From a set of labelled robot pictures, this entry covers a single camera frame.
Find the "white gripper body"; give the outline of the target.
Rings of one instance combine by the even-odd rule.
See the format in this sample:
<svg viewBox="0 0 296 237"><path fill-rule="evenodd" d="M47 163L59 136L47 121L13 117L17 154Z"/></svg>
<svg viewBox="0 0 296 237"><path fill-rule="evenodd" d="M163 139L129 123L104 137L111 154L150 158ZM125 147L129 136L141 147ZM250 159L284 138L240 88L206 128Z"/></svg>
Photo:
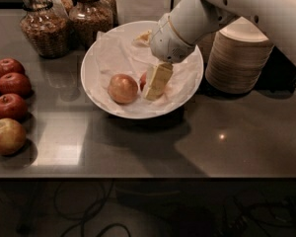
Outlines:
<svg viewBox="0 0 296 237"><path fill-rule="evenodd" d="M169 13L166 13L152 28L149 37L152 54L159 60L170 63L181 63L195 50L182 40L172 24Z"/></svg>

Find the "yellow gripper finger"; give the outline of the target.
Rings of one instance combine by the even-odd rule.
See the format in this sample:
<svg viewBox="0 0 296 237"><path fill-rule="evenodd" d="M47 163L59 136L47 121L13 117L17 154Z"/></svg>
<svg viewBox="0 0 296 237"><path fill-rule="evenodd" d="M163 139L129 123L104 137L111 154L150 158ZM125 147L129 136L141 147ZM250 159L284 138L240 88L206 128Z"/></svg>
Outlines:
<svg viewBox="0 0 296 237"><path fill-rule="evenodd" d="M146 83L143 87L143 97L149 101L159 99L173 75L173 65L165 62L155 65L147 70Z"/></svg>
<svg viewBox="0 0 296 237"><path fill-rule="evenodd" d="M132 43L136 46L149 46L151 33L151 30L141 33L133 40Z"/></svg>

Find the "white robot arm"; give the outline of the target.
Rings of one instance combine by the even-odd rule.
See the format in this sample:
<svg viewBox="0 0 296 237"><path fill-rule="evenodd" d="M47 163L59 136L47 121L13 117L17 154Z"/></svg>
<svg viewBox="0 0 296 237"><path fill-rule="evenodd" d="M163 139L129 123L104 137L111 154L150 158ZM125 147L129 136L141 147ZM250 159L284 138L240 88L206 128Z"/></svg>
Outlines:
<svg viewBox="0 0 296 237"><path fill-rule="evenodd" d="M152 54L183 62L207 34L243 17L296 66L296 0L181 0L148 36Z"/></svg>

